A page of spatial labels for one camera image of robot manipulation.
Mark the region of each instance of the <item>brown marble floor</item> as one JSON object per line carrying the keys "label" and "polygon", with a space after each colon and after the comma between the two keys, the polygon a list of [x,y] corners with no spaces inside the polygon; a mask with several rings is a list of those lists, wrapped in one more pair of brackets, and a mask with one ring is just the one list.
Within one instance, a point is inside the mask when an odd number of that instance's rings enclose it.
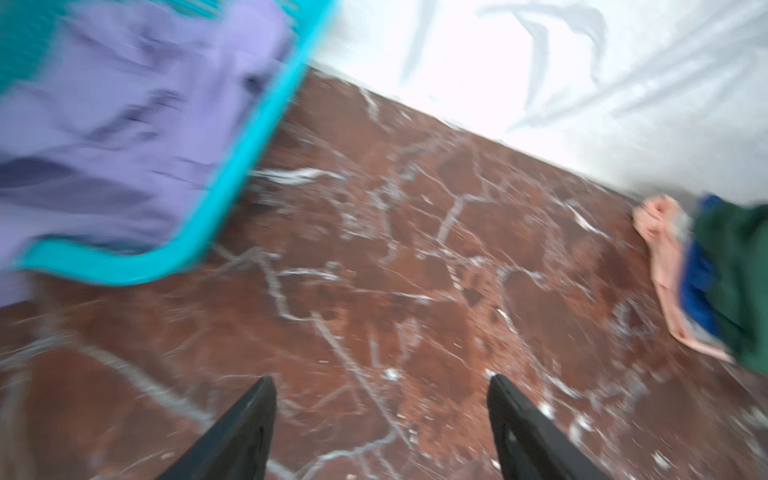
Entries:
{"label": "brown marble floor", "polygon": [[768,381],[665,332],[633,202],[317,75],[262,166],[196,270],[0,310],[2,478],[153,478],[262,375],[271,480],[500,478],[494,372],[615,478],[768,475]]}

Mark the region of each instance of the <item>pile of clothes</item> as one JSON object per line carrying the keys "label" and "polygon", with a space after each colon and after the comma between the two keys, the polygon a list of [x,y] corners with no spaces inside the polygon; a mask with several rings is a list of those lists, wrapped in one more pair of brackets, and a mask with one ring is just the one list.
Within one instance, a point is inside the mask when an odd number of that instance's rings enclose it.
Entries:
{"label": "pile of clothes", "polygon": [[670,197],[646,200],[634,226],[674,338],[768,373],[768,205],[704,197],[691,220]]}
{"label": "pile of clothes", "polygon": [[0,306],[40,237],[120,253],[167,242],[293,45],[274,0],[215,19],[149,0],[77,2],[34,81],[0,98]]}

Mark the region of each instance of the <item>lavender shirt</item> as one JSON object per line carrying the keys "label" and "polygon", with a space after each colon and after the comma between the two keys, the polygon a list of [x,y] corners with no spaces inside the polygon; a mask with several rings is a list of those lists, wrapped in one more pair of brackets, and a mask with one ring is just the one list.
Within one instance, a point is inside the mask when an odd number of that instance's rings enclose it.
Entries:
{"label": "lavender shirt", "polygon": [[0,99],[0,306],[20,300],[7,265],[39,237],[125,253],[168,241],[291,39],[273,0],[233,0],[217,20],[74,4],[38,80]]}

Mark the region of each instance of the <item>turquoise laundry basket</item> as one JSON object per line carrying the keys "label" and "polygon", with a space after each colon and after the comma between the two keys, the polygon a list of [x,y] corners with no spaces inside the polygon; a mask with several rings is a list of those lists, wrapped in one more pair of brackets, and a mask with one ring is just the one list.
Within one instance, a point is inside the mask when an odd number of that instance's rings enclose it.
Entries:
{"label": "turquoise laundry basket", "polygon": [[[253,168],[306,72],[306,61],[329,23],[335,0],[277,0],[293,19],[293,54],[232,145],[196,210],[167,244],[140,255],[120,255],[70,240],[43,239],[15,267],[107,286],[150,282],[188,270],[202,257],[248,171]],[[69,0],[0,0],[0,91],[33,78]],[[214,0],[169,0],[180,12],[215,15]]]}

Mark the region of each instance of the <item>green cloth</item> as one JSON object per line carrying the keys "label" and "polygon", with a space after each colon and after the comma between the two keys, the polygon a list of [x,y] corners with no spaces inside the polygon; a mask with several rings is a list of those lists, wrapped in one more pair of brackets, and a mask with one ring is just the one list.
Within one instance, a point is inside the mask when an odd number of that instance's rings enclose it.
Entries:
{"label": "green cloth", "polygon": [[717,271],[707,299],[723,341],[740,365],[768,373],[768,205],[711,207],[694,236]]}

